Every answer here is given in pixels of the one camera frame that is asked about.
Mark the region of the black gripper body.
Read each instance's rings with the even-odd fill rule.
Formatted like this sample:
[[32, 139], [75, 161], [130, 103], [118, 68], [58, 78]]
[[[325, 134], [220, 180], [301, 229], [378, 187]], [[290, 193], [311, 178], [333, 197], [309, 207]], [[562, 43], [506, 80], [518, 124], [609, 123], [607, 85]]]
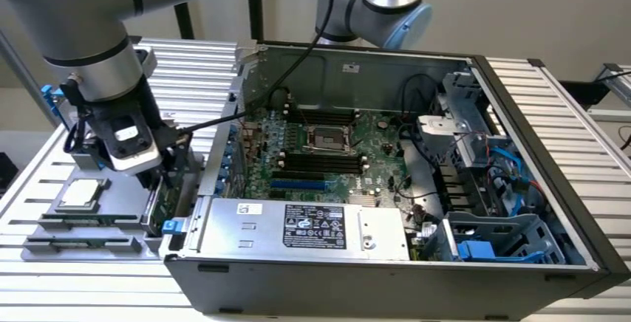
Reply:
[[96, 164], [135, 177], [143, 188], [174, 176], [187, 165], [191, 135], [167, 123], [146, 78], [115, 96], [87, 97], [78, 84], [78, 153]]

